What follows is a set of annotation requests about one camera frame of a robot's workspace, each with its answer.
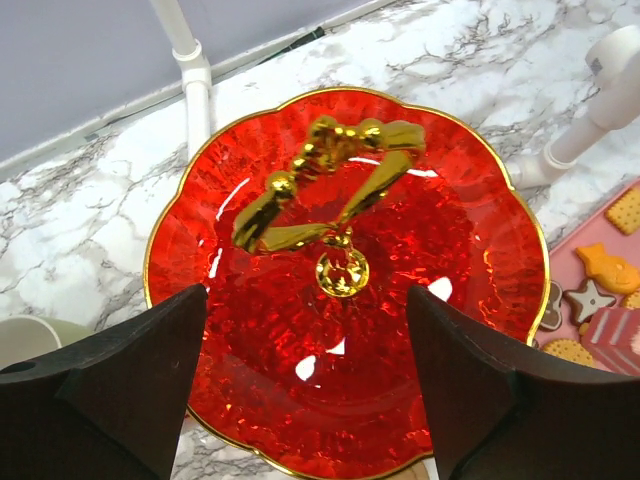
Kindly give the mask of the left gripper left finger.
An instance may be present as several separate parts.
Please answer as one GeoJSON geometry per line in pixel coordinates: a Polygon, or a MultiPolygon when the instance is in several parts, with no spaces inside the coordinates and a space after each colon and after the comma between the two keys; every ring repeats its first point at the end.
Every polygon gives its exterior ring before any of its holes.
{"type": "Polygon", "coordinates": [[[192,285],[1,371],[4,479],[167,479],[206,321],[192,285]]]}

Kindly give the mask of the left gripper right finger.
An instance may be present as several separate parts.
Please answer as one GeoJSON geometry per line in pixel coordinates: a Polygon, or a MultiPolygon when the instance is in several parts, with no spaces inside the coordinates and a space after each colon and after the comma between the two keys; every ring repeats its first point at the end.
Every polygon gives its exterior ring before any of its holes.
{"type": "Polygon", "coordinates": [[[407,319],[440,478],[638,478],[638,378],[536,350],[419,286],[407,319]]]}

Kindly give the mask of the heart gingerbread cookie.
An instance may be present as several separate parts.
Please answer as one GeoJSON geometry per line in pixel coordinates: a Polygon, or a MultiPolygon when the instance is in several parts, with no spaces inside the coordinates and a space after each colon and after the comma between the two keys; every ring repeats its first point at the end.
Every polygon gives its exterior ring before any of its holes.
{"type": "Polygon", "coordinates": [[[561,304],[563,299],[563,289],[555,281],[550,282],[550,290],[547,304],[543,316],[539,323],[539,328],[545,331],[556,331],[563,323],[561,304]]]}

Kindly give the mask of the pink cake slice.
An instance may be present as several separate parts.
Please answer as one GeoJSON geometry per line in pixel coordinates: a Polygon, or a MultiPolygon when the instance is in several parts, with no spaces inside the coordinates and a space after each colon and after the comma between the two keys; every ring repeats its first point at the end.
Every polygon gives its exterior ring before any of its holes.
{"type": "Polygon", "coordinates": [[[639,310],[599,309],[591,318],[582,346],[614,373],[639,375],[639,310]]]}

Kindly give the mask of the orange fish cookie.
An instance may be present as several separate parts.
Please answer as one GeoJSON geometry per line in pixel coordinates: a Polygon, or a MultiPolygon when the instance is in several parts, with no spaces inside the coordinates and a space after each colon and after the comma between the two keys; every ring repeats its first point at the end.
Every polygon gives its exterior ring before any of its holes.
{"type": "Polygon", "coordinates": [[[577,247],[575,253],[584,264],[586,276],[608,292],[631,294],[639,289],[639,269],[623,257],[610,255],[602,243],[577,247]]]}

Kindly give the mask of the red three-tier stand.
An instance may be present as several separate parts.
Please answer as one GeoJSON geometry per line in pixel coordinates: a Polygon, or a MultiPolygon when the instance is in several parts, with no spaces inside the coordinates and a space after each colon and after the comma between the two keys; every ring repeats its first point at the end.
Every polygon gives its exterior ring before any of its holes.
{"type": "Polygon", "coordinates": [[[222,128],[151,234],[149,305],[199,283],[188,410],[302,478],[381,478],[429,456],[406,320],[423,287],[530,343],[541,228],[492,147],[438,110],[354,87],[222,128]]]}

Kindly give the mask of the left round biscuit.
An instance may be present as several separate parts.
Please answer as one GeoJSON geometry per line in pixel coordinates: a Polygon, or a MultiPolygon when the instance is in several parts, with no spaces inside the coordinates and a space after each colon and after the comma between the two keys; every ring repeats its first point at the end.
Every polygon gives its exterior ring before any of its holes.
{"type": "Polygon", "coordinates": [[[557,358],[586,367],[594,366],[594,358],[578,341],[559,338],[546,343],[542,350],[557,358]]]}

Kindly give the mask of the round biscuit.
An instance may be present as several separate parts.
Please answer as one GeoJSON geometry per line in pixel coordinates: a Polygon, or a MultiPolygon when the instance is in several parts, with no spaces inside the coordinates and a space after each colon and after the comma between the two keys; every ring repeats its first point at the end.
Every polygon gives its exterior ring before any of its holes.
{"type": "Polygon", "coordinates": [[[559,338],[546,343],[542,350],[557,358],[586,367],[594,366],[594,358],[578,341],[559,338]]]}
{"type": "Polygon", "coordinates": [[[626,295],[620,302],[620,306],[627,309],[640,308],[640,290],[626,295]]]}

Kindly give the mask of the green mug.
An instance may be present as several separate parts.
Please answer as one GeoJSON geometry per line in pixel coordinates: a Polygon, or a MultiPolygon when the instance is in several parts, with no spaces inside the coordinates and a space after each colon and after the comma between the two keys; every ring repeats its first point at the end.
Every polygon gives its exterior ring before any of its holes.
{"type": "Polygon", "coordinates": [[[68,321],[15,315],[0,321],[1,368],[27,361],[93,334],[88,327],[68,321]]]}

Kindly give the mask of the right star gingerbread cookie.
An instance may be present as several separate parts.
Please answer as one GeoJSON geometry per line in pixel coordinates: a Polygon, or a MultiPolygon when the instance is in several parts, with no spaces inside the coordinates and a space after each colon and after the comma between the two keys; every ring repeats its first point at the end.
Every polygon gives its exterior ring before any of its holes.
{"type": "Polygon", "coordinates": [[[574,290],[565,290],[563,299],[570,304],[571,321],[581,326],[600,308],[611,307],[617,299],[613,295],[602,294],[593,279],[584,279],[574,290]]]}

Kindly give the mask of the pink serving tray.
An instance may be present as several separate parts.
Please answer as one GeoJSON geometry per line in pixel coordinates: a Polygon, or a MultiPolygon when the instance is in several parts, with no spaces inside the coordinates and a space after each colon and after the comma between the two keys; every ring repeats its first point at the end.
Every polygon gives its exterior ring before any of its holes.
{"type": "MultiPolygon", "coordinates": [[[[631,187],[639,188],[639,184],[634,183],[629,188],[631,187]]],[[[639,269],[639,229],[632,235],[624,235],[620,233],[605,217],[605,211],[624,192],[620,193],[617,198],[601,207],[599,211],[589,217],[589,219],[582,223],[575,232],[569,235],[552,250],[550,254],[551,281],[557,282],[562,287],[563,292],[565,290],[577,289],[581,282],[588,278],[585,274],[582,260],[575,253],[575,249],[577,247],[602,243],[610,255],[623,257],[630,264],[639,269]]],[[[611,307],[621,307],[621,300],[628,295],[611,293],[601,287],[598,283],[596,283],[596,285],[602,294],[613,295],[617,299],[616,304],[611,307]]],[[[582,336],[578,333],[580,326],[576,326],[572,323],[571,307],[564,299],[562,299],[561,311],[563,315],[562,326],[556,331],[545,331],[538,328],[538,332],[536,333],[533,341],[533,345],[535,347],[542,350],[542,347],[546,343],[559,338],[573,339],[581,344],[582,336]]],[[[610,371],[595,359],[593,367],[610,371]]]]}

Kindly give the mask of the right round biscuit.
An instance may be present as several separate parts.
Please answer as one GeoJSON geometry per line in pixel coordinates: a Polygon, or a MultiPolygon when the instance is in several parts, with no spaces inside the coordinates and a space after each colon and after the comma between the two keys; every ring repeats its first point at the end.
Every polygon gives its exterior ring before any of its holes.
{"type": "Polygon", "coordinates": [[[640,290],[626,295],[620,302],[620,306],[627,309],[640,308],[640,290]]]}

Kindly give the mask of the square cracker biscuit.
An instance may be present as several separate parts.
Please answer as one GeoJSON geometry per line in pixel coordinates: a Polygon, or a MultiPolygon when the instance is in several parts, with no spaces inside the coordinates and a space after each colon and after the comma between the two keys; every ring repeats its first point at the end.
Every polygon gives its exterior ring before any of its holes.
{"type": "Polygon", "coordinates": [[[627,189],[605,211],[606,219],[622,234],[632,235],[640,227],[640,190],[627,189]]]}

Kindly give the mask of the white pvc pipe frame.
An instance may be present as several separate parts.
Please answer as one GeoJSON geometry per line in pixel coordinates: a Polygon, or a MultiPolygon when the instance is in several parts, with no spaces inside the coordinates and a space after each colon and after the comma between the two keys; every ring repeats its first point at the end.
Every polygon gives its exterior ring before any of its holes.
{"type": "MultiPolygon", "coordinates": [[[[151,3],[172,45],[186,96],[189,154],[195,155],[211,135],[211,66],[176,1],[151,3]]],[[[573,168],[577,158],[606,134],[639,117],[639,27],[620,28],[597,42],[585,62],[599,93],[585,115],[535,155],[507,163],[517,189],[547,186],[573,168]]]]}

